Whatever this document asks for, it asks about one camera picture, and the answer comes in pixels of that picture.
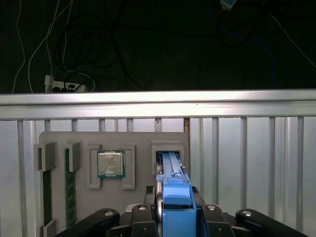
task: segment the vertical metal bar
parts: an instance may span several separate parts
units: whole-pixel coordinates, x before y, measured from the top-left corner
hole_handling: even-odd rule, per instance
[[[155,119],[154,118],[138,118],[133,120],[134,132],[154,132]]]
[[[119,121],[117,119],[114,120],[115,132],[119,131]]]
[[[247,167],[248,167],[248,154],[247,154],[247,118],[241,118],[240,126],[240,156],[241,156],[241,207],[247,208]]]
[[[134,131],[134,125],[133,125],[133,119],[128,118],[127,119],[127,131],[128,132],[133,132]]]
[[[71,120],[71,131],[78,131],[78,119]]]
[[[35,131],[34,131],[34,141],[31,141],[29,146],[31,150],[31,160],[32,164],[34,164],[34,143],[40,142],[40,134],[43,131],[50,131],[51,130],[51,123],[50,120],[38,120],[35,121]],[[34,188],[35,188],[35,216],[36,216],[36,227],[40,226],[43,223],[43,175],[42,171],[35,172],[35,169],[32,169],[34,173]]]
[[[194,186],[201,188],[201,119],[190,119],[190,178]]]
[[[34,144],[44,131],[44,121],[23,121],[24,180],[26,190],[27,236],[33,237],[35,227],[40,225],[40,179],[34,167]]]
[[[44,120],[44,130],[45,131],[50,131],[51,130],[50,120]]]
[[[247,133],[247,208],[255,209],[267,215],[269,212],[269,169],[271,166],[269,159],[269,118],[248,118]]]
[[[0,121],[0,211],[2,236],[22,236],[16,121]]]
[[[161,127],[163,132],[183,132],[183,118],[163,118]]]
[[[51,120],[50,129],[51,131],[71,131],[72,121],[71,120]]]
[[[25,186],[25,164],[24,164],[24,140],[23,121],[17,122],[17,150],[18,150],[18,175],[19,175],[19,197],[20,197],[20,218],[22,237],[27,236],[27,213],[26,213],[26,186]]]
[[[118,130],[117,132],[126,132],[127,131],[127,120],[126,119],[118,119]]]
[[[305,117],[303,169],[303,233],[316,233],[316,117]]]
[[[202,124],[202,193],[206,203],[218,204],[218,118]]]
[[[155,119],[155,132],[162,132],[161,123],[162,122],[160,118]]]
[[[99,131],[105,132],[105,119],[99,119]]]
[[[275,217],[275,180],[276,180],[276,118],[269,118],[269,209],[268,216]]]
[[[99,131],[99,120],[97,119],[80,119],[77,122],[77,131],[97,132]]]
[[[242,208],[241,118],[219,118],[219,204],[233,214]]]
[[[303,206],[304,206],[304,144],[305,144],[305,118],[298,118],[297,129],[297,207],[296,229],[303,231]]]
[[[284,223],[296,229],[297,174],[298,174],[298,119],[285,118],[285,220]]]
[[[285,217],[285,118],[276,118],[275,219]]]
[[[219,119],[213,118],[213,173],[214,187],[213,200],[215,204],[219,204]]]
[[[106,119],[105,120],[105,131],[106,132],[116,132],[118,126],[118,120],[117,119]]]

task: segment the gray slot holder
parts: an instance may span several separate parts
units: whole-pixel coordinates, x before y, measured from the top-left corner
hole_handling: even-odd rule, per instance
[[[97,151],[102,149],[102,145],[88,145],[88,159],[86,159],[86,180],[87,188],[100,189],[101,179],[98,177]]]
[[[55,143],[34,144],[34,167],[48,171],[55,167]]]
[[[182,141],[152,141],[152,175],[157,174],[156,152],[162,151],[179,152],[182,164],[187,162]]]
[[[54,237],[56,234],[56,219],[52,219],[44,226],[44,237]]]
[[[69,149],[69,172],[80,168],[80,143],[67,143],[65,149]]]
[[[183,165],[187,169],[190,168],[188,138],[186,134],[180,132],[45,131],[40,134],[39,143],[55,143],[55,167],[51,170],[51,218],[56,220],[56,233],[60,233],[66,228],[66,147],[73,148],[73,169],[78,167],[75,150],[79,150],[80,168],[75,170],[78,221],[104,207],[110,207],[118,210],[120,213],[124,213],[127,206],[141,203],[144,200],[146,186],[155,185],[156,183],[156,177],[152,175],[153,143],[159,145],[156,147],[158,151],[162,149],[180,151],[182,153],[183,146],[184,156],[181,158],[182,161],[186,162],[183,162]],[[73,143],[79,143],[79,149],[75,148],[78,145]],[[125,150],[126,176],[124,178],[99,178],[97,167],[98,150]],[[43,203],[41,208],[44,214],[45,207]],[[39,226],[37,232],[40,233],[41,230],[41,235],[37,235],[37,237],[44,237],[43,229],[44,226]]]
[[[48,171],[56,167],[55,143],[34,144],[34,167],[36,171]],[[46,226],[36,227],[36,237],[54,237],[56,235],[56,220],[52,219]]]
[[[125,150],[125,178],[122,178],[122,189],[135,189],[135,146],[123,145]]]

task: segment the screw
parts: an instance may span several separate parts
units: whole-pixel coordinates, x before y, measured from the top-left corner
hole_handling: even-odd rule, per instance
[[[210,206],[207,206],[207,209],[209,209],[210,211],[214,211],[216,207],[213,205],[210,205]]]
[[[252,216],[252,213],[250,211],[243,211],[242,212],[245,216]]]
[[[106,215],[106,216],[112,216],[112,215],[113,215],[113,212],[112,212],[112,211],[107,211],[107,212],[104,213],[104,215]]]
[[[146,210],[146,206],[139,206],[138,210],[141,210],[141,211]]]

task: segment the gray fixture plate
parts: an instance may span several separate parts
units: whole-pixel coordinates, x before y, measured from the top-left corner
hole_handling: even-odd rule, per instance
[[[52,218],[56,219],[56,232],[66,228],[65,223],[65,170],[64,148],[69,143],[80,143],[79,165],[76,170],[76,199],[78,221],[93,212],[110,207],[121,214],[126,207],[142,203],[147,185],[155,185],[156,176],[152,175],[153,144],[166,143],[175,150],[179,144],[184,148],[182,162],[190,170],[188,138],[181,132],[52,132],[46,131],[39,136],[39,143],[55,142],[55,166],[51,170],[52,180]],[[135,148],[135,189],[123,189],[122,179],[101,179],[100,188],[87,185],[87,164],[93,147],[102,150],[121,150],[132,145]]]

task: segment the dark wall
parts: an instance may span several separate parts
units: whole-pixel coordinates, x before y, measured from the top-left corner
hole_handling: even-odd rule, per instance
[[[61,1],[59,9],[69,2]],[[57,0],[39,1],[23,0],[20,19],[20,31],[23,39],[27,61],[21,71],[16,93],[29,93],[27,78],[28,61],[47,33],[53,19]],[[115,17],[121,1],[108,1],[108,12]],[[315,16],[315,4],[294,6],[289,16]],[[214,10],[216,18],[220,9]],[[225,16],[224,25],[233,26],[256,15],[258,7],[236,6]],[[75,0],[72,16],[90,12],[108,24],[102,0]],[[18,14],[17,0],[1,0],[0,28],[1,42],[1,86],[0,93],[10,93],[16,71],[22,63],[22,52],[15,22]],[[49,37],[49,47],[53,58],[54,50],[67,20],[66,11],[58,20]],[[82,23],[95,26],[91,18],[82,18]],[[133,0],[129,2],[121,18],[129,25],[158,27],[170,31],[191,35],[216,33],[206,13],[204,0]],[[265,28],[278,31],[276,36],[267,34]],[[316,62],[316,17],[314,19],[289,19],[284,21],[284,28],[297,45]],[[246,34],[251,25],[241,29]],[[118,42],[122,58],[131,79],[124,80],[124,73],[119,63],[107,69],[81,66],[77,70],[90,73],[97,82],[97,91],[117,90],[201,90],[201,89],[268,89],[271,81],[271,60],[262,47],[246,43],[239,48],[228,48],[216,37],[189,38],[155,31],[130,30],[118,27],[113,33]],[[316,69],[280,32],[279,27],[267,15],[258,23],[254,39],[267,45],[275,60],[274,88],[315,88]],[[223,38],[230,43],[238,41]],[[109,43],[104,44],[103,59],[114,58],[115,53]],[[66,61],[73,62],[70,52],[66,52]],[[57,69],[53,62],[53,75],[63,80],[68,73]],[[49,60],[45,44],[39,49],[31,64],[31,81],[34,92],[44,92],[44,76],[50,74]],[[74,76],[71,81],[81,83],[85,77]]]

